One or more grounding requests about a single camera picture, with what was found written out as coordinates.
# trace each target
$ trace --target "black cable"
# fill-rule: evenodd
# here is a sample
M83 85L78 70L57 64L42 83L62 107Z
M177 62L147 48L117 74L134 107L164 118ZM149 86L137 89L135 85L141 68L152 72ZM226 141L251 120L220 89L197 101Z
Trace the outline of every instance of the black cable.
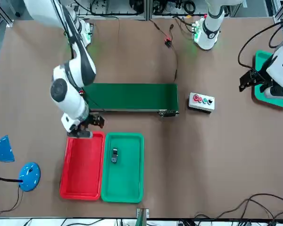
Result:
M185 24L185 25L187 25L187 26L192 27L192 24L185 22L184 20L182 20L181 18L179 18L179 16L174 16L173 18L177 18L177 19L180 20L181 23L183 23L183 24Z
M17 183L22 183L23 180L18 180L18 179L6 179L6 178L0 178L1 181L5 182L17 182Z
M21 200L20 200L20 202L19 202L19 204L18 204L18 201L19 201L19 191L20 191L20 186L18 186L18 196L17 196L17 201L16 201L16 204L12 207L12 208L10 208L9 210L1 210L0 211L0 214L1 213L5 213L5 212L11 212L11 211L13 211L13 210L15 210L16 208L18 208L19 207L19 205L20 205L20 203L21 203L21 201L22 201L22 197L21 197Z
M192 30L190 30L190 29L188 28L188 25L187 25L187 24L184 24L184 25L185 25L185 28L188 30L188 32L193 33Z
M170 27L169 27L169 34L170 34L170 37L171 37L171 41L173 41L173 34L171 32L171 30L173 29L174 25L171 24Z
M273 35L270 37L269 42L268 42L268 46L269 46L270 48L277 48L277 47L278 47L278 45L272 46L272 40L273 40L274 36L278 33L278 31L281 30L281 28L283 28L283 24L282 24L280 27L278 27L278 29L277 29L277 30L273 33Z
M153 13L156 16L172 16L173 18L176 16L205 16L205 13L197 13L197 14L186 14L186 13Z
M73 59L73 58L75 57L75 54L74 54L74 49L72 48L72 44L71 44L70 41L69 41L69 39L70 39L70 34L69 34L68 27L67 27L67 25L64 24L64 21L62 20L61 15L60 15L60 13L58 12L58 7L57 7L55 1L54 1L54 0L51 0L51 3L52 3L53 6L55 7L55 11L56 11L56 13L57 13L57 15L58 15L58 17L59 17L59 20L60 20L60 22L61 22L61 24L62 24L62 26L63 26L63 28L64 28L64 31L66 32L66 35L67 35L67 38L68 38L68 42L69 42L69 46L70 46L71 59Z
M31 222L33 219L30 218L23 226L27 226L29 222Z
M90 226L90 225L94 225L100 221L102 221L104 219L100 219L100 220L97 220L97 221L94 221L93 223L90 223L90 224L83 224L83 223L72 223L72 224L69 224L69 225L66 225L66 226L72 226L72 225L84 225L84 226Z
M207 218L207 219L210 219L210 220L217 220L217 219L221 218L221 217L222 217L224 214L226 214L226 213L235 212L235 211L238 210L245 202L249 202L249 201L254 202L254 203L257 203L257 204L259 204L262 208L264 208L265 210L267 210L267 208L264 207L262 204L258 203L257 201L251 200L252 197L257 196L257 195L260 195L260 194L255 194L255 195L251 196L250 198L243 200L236 208L234 208L234 209L232 209L232 210L225 211L225 212L221 213L219 216L217 216L216 218L210 218L210 217L208 217L208 216L205 215L205 214L197 214L194 218L203 216L203 217L205 217L205 218Z
M236 16L236 14L237 14L238 10L240 9L240 6L241 6L241 5L242 5L242 3L240 3L240 5L238 6L238 8L237 8L237 10L236 10L236 12L235 12L235 15L234 15L233 17Z
M192 5L193 10L188 10L187 5ZM196 10L195 3L192 0L187 0L183 4L183 9L188 13L188 14L194 14Z
M280 212L280 213L276 214L276 215L274 216L274 218L272 219L272 221L268 224L268 226L274 225L275 219L276 219L278 216L282 215L282 214L283 214L283 212Z
M221 217L222 217L224 214L226 214L226 213L231 213L231 212L234 212L234 211L238 210L245 202L247 202L247 204L246 204L246 207L245 207L245 209L244 209L244 211L243 211L243 214L242 214L241 219L243 218L243 216L244 216L244 214L245 214L245 211L246 211L246 208L247 208L249 202L254 202L254 203L260 205L260 206L261 206L262 208L264 208L266 211L268 211L268 213L270 213L271 216L272 216L272 221L271 221L271 223L273 223L273 222L275 221L275 219L276 219L279 215L282 215L282 214L283 214L283 212L280 212L280 213L278 213L277 215L274 216L266 207L264 207L262 204L260 204L259 202L257 202L257 201L255 201L255 200L252 199L253 197L256 197L256 196L271 196L271 197L274 197L274 198L277 198L277 199L280 199L280 200L283 201L283 198L282 198L282 197L277 196L277 195L274 195L274 194L258 193L258 194L252 195L252 196L251 196L250 198L248 198L248 199L243 200L236 208L221 213L221 214L220 214L219 216L217 216L216 218L210 218L210 217L208 217L208 216L205 215L205 214L197 214L194 218L197 218L197 217L205 217L205 218L207 218L207 219L209 219L209 220L211 220L211 221L212 221L212 220L217 220L217 219L221 218Z
M272 27L275 27L275 26L277 26L277 25L279 25L279 24L282 24L282 23L283 23L283 21L280 21L280 22L278 22L278 23L275 23L275 24L273 24L273 25L268 26L267 28L264 28L263 30L257 32L256 34L254 34L254 35L242 46L242 48L241 48L241 50L240 50L240 52L239 52L239 54L238 54L238 64L241 65L242 67L246 67L246 68L249 68L249 69L255 71L264 81L265 81L265 79L262 77L262 75L261 75L255 68L253 68L252 66L248 66L248 65L245 65L245 64L241 63L241 61L240 61L240 55L241 55L242 51L244 50L244 48L247 46L247 44L248 44L251 40L253 40L255 37L257 37L257 36L260 35L261 33L267 31L268 29L270 29L270 28L272 28Z
M63 223L61 224L61 226L65 223L66 220L67 220L67 218L65 218L65 220L63 221Z
M157 30L159 30L161 33L163 33L168 38L168 36L158 27L158 25L153 20L150 19L150 21L154 24Z
M280 199L280 200L282 200L282 201L283 201L283 198L282 198L282 197L277 196L277 195L274 195L274 194L269 194L269 193L258 193L258 194L254 194L254 195L252 195L252 196L248 199L248 201L247 201L247 203L246 203L246 207L247 207L247 205L248 205L248 203L249 203L250 199L252 199L253 197L256 197L256 196L272 196L272 197L274 197L274 198L277 198L277 199ZM243 214L242 214L241 218L243 218L243 217L244 217L245 211L246 211L246 209L244 210L244 212L243 212Z
M174 51L175 57L176 57L176 70L175 70L175 74L174 74L174 81L177 79L177 71L178 71L178 55L177 52L173 46L173 44L171 44L171 48Z
M153 20L150 20L150 21L154 24L154 26L156 27L157 30L162 32L168 38L168 36L160 29L160 27ZM171 39L170 39L170 45L168 45L168 48L170 48L170 47L172 48L172 50L174 51L175 57L176 57L176 70L175 70L175 73L174 73L174 81L175 81L176 78L177 78L177 71L178 71L178 55L177 55L177 52L176 52L176 50L175 50L175 48L172 44L173 35L171 33L171 30L173 29L173 27L174 27L174 25L171 24L170 28L169 28L169 33L171 34Z
M243 211L243 213L242 213L242 216L240 217L241 219L244 217L244 214L245 214L245 212L246 212L246 209L247 209L247 206L248 206L248 204L249 204L249 201L258 204L259 206L261 206L261 207L266 211L267 215L270 214L272 218L274 217L271 211L269 211L269 210L268 210L265 206L263 206L261 203L259 203L259 202L255 201L255 200L251 199L251 197L250 197L249 200L248 200L248 201L246 202L246 204L245 204L244 211Z
M225 11L225 17L230 15L230 7L229 6L223 6L224 11Z

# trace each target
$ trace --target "blue desk lamp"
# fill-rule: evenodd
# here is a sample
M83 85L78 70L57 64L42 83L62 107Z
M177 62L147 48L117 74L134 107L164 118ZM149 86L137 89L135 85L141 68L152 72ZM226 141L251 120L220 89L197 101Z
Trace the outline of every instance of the blue desk lamp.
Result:
M11 146L9 143L8 136L4 136L0 139L0 161L1 162L11 162L15 161ZM40 181L41 171L40 167L35 162L26 163L19 173L19 179L5 179L0 178L2 181L6 182L16 182L19 183L20 188L24 192L29 192L37 187Z

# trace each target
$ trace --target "green conveyor belt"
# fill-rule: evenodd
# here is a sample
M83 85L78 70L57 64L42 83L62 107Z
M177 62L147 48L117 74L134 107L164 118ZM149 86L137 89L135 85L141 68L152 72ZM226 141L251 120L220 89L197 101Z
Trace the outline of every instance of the green conveyor belt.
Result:
M89 108L95 111L178 114L177 85L173 83L93 83L84 91Z

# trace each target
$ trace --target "white robot mount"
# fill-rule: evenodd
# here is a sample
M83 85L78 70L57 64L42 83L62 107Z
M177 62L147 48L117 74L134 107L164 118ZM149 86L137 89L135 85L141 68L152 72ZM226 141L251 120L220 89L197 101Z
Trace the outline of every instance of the white robot mount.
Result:
M192 24L193 40L203 50L213 48L217 42L221 23L225 17L223 6L237 5L243 0L205 0L208 14Z

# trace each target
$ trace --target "lamp shade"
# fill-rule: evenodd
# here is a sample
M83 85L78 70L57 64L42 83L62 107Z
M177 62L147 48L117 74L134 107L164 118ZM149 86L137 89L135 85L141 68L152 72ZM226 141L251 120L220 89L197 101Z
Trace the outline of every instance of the lamp shade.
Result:
M11 146L9 143L8 135L0 139L0 161L10 162L15 161Z

